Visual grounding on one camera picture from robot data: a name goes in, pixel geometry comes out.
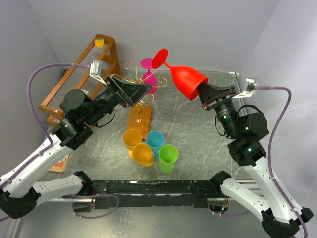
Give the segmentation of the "pink wine glass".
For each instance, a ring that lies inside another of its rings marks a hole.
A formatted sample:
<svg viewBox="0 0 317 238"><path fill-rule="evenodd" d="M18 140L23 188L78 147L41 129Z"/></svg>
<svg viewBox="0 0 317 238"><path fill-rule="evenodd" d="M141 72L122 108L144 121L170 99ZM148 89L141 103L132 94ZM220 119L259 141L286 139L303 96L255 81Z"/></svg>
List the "pink wine glass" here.
<svg viewBox="0 0 317 238"><path fill-rule="evenodd" d="M157 89L157 79L154 75L154 69L152 68L152 58L144 58L140 62L140 66L145 69L147 72L142 76L142 81L145 84L149 84L152 86L151 90L148 94L154 94Z"/></svg>

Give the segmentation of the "red wine glass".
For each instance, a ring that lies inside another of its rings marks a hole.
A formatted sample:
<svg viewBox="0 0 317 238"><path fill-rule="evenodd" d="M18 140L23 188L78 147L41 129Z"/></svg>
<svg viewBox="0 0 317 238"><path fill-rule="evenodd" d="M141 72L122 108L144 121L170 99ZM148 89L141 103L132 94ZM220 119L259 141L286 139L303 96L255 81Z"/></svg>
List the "red wine glass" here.
<svg viewBox="0 0 317 238"><path fill-rule="evenodd" d="M175 87L189 101L194 100L198 96L198 86L201 83L207 83L208 78L191 67L170 65L166 61L168 54L169 51L166 48L159 50L152 58L152 68L158 69L163 64L167 66L171 72L171 77Z"/></svg>

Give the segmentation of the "blue wine glass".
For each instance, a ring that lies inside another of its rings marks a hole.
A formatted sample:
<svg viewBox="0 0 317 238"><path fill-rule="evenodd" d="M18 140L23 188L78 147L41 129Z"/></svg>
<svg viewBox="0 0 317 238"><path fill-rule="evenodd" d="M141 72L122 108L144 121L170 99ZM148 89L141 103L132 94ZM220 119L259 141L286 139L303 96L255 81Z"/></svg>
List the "blue wine glass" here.
<svg viewBox="0 0 317 238"><path fill-rule="evenodd" d="M150 131L145 138L146 144L151 148L155 160L159 159L159 151L165 143L164 135L159 131Z"/></svg>

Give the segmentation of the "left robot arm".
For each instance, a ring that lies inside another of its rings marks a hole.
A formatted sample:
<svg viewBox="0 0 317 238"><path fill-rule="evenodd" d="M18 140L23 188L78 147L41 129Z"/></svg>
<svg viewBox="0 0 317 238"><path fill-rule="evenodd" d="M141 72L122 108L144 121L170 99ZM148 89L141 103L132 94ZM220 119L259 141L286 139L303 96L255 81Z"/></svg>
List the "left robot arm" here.
<svg viewBox="0 0 317 238"><path fill-rule="evenodd" d="M86 198L93 191L92 181L83 171L48 182L39 178L62 157L79 148L92 134L91 127L117 105L136 105L151 85L128 83L110 76L105 90L94 100L84 91L66 93L61 109L65 118L53 128L46 140L27 159L0 178L0 208L9 217L18 219L36 206L51 199L79 195Z"/></svg>

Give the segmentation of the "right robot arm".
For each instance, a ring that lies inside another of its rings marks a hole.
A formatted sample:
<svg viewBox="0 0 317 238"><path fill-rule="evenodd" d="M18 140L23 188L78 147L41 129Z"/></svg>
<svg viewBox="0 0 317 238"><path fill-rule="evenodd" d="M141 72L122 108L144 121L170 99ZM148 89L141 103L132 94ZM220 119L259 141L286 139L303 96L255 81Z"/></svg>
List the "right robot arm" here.
<svg viewBox="0 0 317 238"><path fill-rule="evenodd" d="M236 200L259 219L272 238L293 238L300 229L307 237L305 223L314 216L312 211L293 199L272 168L271 146L275 131L269 132L265 115L256 106L250 105L255 112L242 116L232 102L234 98L249 97L257 90L284 90L288 93L287 103L290 103L290 89L257 86L247 79L240 94L234 86L218 87L207 83L201 83L197 90L203 109L215 110L224 136L232 140L228 144L232 159L251 176L263 197L241 186L225 171L210 179L211 194Z"/></svg>

